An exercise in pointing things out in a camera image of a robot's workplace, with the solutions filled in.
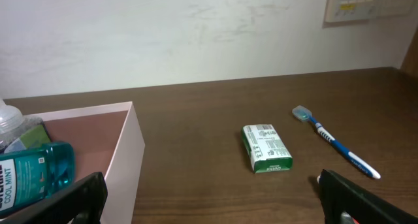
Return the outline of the clear bottle with purple liquid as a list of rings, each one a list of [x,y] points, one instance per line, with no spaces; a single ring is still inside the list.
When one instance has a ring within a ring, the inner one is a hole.
[[[15,106],[1,99],[1,153],[39,148],[51,142],[44,121],[24,116]]]

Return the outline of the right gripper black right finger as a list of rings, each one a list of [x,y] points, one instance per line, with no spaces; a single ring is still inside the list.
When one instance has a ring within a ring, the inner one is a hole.
[[[379,198],[333,170],[322,170],[319,198],[325,223],[417,223],[417,218]]]

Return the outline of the teal mouthwash bottle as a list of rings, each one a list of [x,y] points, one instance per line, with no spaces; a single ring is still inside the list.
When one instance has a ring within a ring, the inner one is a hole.
[[[75,179],[75,155],[67,142],[1,155],[1,218],[69,187]]]

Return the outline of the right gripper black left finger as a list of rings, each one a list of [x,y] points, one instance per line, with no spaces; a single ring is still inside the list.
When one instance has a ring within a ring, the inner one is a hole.
[[[108,190],[103,174],[94,172],[15,214],[2,224],[100,224]]]

